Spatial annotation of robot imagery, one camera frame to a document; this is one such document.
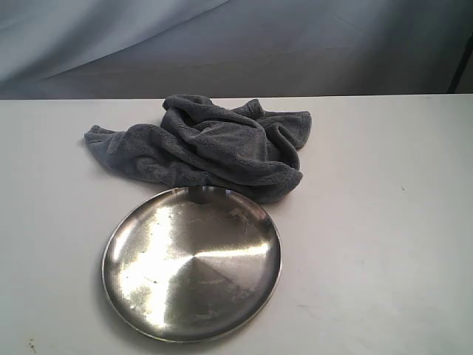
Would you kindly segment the grey-blue fleece towel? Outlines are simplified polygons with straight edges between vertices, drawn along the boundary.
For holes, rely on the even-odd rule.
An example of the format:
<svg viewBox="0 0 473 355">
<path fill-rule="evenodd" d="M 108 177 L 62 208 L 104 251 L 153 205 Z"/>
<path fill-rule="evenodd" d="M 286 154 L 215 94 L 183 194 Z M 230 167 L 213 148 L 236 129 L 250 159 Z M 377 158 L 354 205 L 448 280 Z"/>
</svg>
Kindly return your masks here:
<svg viewBox="0 0 473 355">
<path fill-rule="evenodd" d="M 298 151 L 310 136 L 309 112 L 271 112 L 253 99 L 226 109 L 199 95 L 172 95 L 160 124 L 84 135 L 92 156 L 125 178 L 169 188 L 218 186 L 261 204 L 301 182 Z"/>
</svg>

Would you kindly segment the round stainless steel plate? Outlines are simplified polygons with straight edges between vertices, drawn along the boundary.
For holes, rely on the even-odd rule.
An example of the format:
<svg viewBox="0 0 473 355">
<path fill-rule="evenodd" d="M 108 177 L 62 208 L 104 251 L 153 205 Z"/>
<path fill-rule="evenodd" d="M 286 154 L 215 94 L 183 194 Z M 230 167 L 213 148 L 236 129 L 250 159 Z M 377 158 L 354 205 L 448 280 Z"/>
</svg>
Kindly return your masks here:
<svg viewBox="0 0 473 355">
<path fill-rule="evenodd" d="M 278 230 L 259 204 L 224 188 L 184 187 L 121 220 L 104 249 L 101 280 L 128 326 L 162 342 L 193 343 L 249 323 L 281 269 Z"/>
</svg>

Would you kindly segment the blue-grey backdrop curtain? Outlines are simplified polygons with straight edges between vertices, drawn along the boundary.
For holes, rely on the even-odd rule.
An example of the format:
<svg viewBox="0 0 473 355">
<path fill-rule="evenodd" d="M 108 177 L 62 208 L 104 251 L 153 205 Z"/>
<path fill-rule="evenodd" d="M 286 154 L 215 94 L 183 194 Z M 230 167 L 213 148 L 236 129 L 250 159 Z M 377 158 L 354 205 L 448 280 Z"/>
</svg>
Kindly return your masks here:
<svg viewBox="0 0 473 355">
<path fill-rule="evenodd" d="M 3 99 L 444 93 L 470 1 L 3 1 Z"/>
</svg>

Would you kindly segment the black stand pole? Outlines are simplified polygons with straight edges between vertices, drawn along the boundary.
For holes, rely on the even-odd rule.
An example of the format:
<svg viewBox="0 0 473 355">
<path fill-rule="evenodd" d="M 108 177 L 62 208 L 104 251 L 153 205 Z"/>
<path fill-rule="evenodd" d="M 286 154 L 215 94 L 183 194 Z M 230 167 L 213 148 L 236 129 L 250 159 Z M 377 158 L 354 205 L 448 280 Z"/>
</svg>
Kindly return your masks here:
<svg viewBox="0 0 473 355">
<path fill-rule="evenodd" d="M 460 24 L 461 35 L 455 40 L 462 44 L 461 54 L 456 54 L 455 71 L 452 74 L 446 94 L 472 94 L 472 1 L 464 1 Z"/>
</svg>

